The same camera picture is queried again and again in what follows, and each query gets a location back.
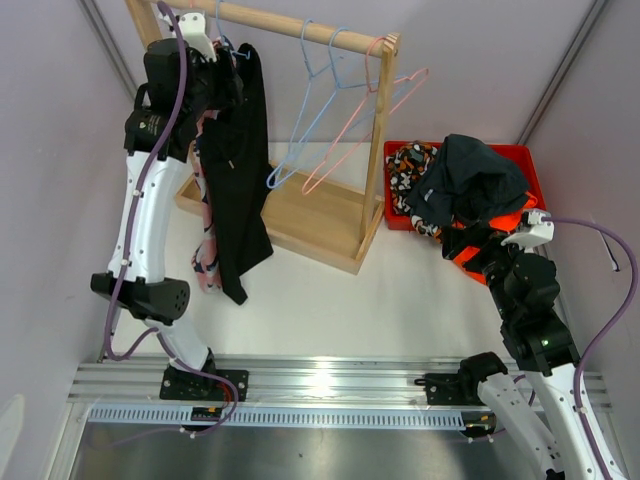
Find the dark navy shorts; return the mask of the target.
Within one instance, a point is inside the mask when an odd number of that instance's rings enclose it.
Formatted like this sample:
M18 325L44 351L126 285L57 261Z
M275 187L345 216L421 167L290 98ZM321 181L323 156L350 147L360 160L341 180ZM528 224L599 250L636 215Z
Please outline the dark navy shorts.
M514 214L533 197L524 173L481 140L448 135L411 188L406 205L416 229L489 222Z

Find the orange camouflage shorts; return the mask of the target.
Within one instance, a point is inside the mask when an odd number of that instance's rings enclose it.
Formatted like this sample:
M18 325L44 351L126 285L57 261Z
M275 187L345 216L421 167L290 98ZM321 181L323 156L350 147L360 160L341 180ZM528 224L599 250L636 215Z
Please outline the orange camouflage shorts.
M440 198L433 189L414 188L436 160L438 148L424 141L413 141L401 145L385 158L388 174L389 206L391 212L408 220L418 234L442 242L442 225L451 220L451 215L442 213Z

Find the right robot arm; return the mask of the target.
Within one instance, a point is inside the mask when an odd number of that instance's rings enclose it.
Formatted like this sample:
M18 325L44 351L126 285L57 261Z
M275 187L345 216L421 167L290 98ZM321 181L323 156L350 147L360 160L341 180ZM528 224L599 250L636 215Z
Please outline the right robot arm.
M445 227L443 256L475 252L464 268L484 277L502 320L503 343L544 411L538 416L492 352L462 360L458 395L489 407L542 479L622 479L584 385L588 355L577 350L554 304L560 293L555 264L534 253L550 242L556 219L526 211L512 232L487 224Z

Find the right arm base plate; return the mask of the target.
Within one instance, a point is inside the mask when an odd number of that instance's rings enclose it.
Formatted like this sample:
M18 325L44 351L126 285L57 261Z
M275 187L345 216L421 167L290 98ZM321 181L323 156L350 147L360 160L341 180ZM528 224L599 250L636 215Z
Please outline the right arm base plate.
M430 406L484 406L478 388L488 378L488 375L426 373L413 383L424 391Z

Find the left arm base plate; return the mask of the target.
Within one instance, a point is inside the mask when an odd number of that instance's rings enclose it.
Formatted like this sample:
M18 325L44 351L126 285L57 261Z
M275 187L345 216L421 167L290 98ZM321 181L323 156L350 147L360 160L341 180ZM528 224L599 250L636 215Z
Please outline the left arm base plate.
M217 370L216 374L230 381L238 392L238 401L246 400L249 387L247 370ZM232 402L233 392L223 382L168 367L163 374L159 398L162 400Z

